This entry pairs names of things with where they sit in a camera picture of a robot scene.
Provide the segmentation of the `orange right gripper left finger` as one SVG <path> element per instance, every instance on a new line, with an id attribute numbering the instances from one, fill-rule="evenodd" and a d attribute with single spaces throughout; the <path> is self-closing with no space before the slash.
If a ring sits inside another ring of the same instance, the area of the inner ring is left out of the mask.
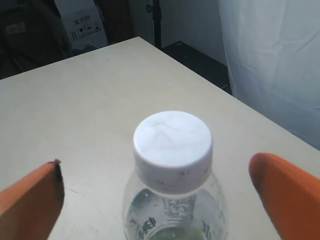
<path id="1" fill-rule="evenodd" d="M 63 208 L 60 160 L 47 162 L 0 192 L 0 238 L 46 240 Z"/>

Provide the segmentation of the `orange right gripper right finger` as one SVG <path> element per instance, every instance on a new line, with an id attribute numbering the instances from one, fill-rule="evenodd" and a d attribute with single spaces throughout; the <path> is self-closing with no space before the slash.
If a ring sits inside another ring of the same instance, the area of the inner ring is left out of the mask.
<path id="1" fill-rule="evenodd" d="M 281 239 L 320 238 L 319 178 L 271 153 L 255 154 L 248 171 Z"/>

